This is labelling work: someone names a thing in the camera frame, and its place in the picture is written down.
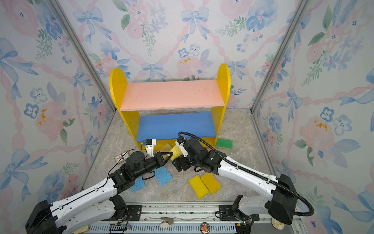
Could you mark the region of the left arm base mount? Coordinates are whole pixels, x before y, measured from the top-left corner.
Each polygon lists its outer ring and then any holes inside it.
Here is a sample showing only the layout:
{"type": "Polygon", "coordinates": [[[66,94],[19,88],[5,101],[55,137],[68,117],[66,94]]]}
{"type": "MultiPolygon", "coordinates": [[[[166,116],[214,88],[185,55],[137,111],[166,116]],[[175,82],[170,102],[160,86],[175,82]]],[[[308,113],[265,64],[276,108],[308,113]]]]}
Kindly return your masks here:
{"type": "Polygon", "coordinates": [[[126,209],[122,209],[116,220],[118,221],[139,221],[142,214],[142,205],[128,205],[126,209]]]}

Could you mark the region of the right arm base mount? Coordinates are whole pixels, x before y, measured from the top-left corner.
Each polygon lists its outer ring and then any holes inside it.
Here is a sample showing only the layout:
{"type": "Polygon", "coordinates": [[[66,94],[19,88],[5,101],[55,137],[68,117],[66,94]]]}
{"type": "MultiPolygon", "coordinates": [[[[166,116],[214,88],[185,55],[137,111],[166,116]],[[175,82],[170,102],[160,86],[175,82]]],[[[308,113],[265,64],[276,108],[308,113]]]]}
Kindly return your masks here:
{"type": "Polygon", "coordinates": [[[239,210],[239,202],[243,195],[236,197],[232,205],[219,205],[219,210],[215,212],[215,216],[221,221],[238,221],[236,226],[252,226],[255,221],[259,221],[258,214],[246,215],[239,210]]]}

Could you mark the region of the porous yellow sponge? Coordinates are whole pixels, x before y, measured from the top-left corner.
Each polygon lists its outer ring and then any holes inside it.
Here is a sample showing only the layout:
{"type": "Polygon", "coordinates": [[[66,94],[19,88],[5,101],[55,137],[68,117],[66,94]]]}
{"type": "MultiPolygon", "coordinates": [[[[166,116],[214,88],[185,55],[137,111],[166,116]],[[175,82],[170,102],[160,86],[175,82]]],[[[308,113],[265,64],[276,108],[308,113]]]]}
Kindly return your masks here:
{"type": "Polygon", "coordinates": [[[171,152],[173,155],[170,157],[171,161],[174,161],[176,158],[180,157],[183,155],[182,151],[180,150],[179,146],[175,145],[172,149],[171,152]]]}

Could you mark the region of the yellow scrub sponge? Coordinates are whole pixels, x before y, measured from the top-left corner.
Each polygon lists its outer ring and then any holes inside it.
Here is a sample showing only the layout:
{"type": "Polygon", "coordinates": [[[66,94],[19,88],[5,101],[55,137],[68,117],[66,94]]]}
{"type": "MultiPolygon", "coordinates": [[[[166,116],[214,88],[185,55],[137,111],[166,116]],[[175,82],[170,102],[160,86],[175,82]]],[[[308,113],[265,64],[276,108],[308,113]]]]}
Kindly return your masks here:
{"type": "Polygon", "coordinates": [[[193,188],[195,194],[199,199],[203,198],[209,193],[208,188],[205,186],[199,175],[191,178],[189,184],[193,188]]]}

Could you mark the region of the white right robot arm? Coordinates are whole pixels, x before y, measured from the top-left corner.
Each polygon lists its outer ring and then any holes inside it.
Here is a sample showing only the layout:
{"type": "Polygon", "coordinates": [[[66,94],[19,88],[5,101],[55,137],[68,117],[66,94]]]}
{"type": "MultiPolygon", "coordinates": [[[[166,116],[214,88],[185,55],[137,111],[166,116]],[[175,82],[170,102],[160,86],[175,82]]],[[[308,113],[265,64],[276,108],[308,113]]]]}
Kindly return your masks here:
{"type": "Polygon", "coordinates": [[[203,170],[206,173],[227,177],[258,193],[256,197],[238,195],[227,214],[228,217],[245,220],[253,215],[269,214],[283,224],[292,224],[297,198],[279,186],[271,184],[273,180],[288,189],[293,189],[288,177],[276,177],[252,170],[220,151],[208,151],[194,138],[179,138],[175,144],[171,160],[177,171],[186,171],[192,167],[196,171],[203,170]]]}

